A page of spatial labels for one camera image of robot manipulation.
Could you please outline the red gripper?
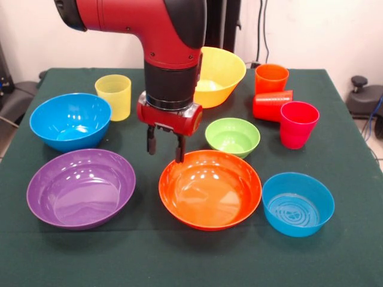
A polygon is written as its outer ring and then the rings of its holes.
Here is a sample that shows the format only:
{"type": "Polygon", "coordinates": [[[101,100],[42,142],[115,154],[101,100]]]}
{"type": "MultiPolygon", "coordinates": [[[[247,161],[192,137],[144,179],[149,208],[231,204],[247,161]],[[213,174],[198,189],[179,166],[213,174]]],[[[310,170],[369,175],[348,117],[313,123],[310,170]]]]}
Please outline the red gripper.
{"type": "Polygon", "coordinates": [[[149,125],[147,129],[147,152],[150,155],[156,153],[155,127],[164,127],[166,130],[178,134],[175,162],[182,163],[186,147],[184,136],[191,136],[198,129],[203,108],[192,103],[188,108],[180,111],[162,110],[150,105],[147,101],[146,91],[143,91],[138,98],[136,110],[138,119],[149,125]]]}

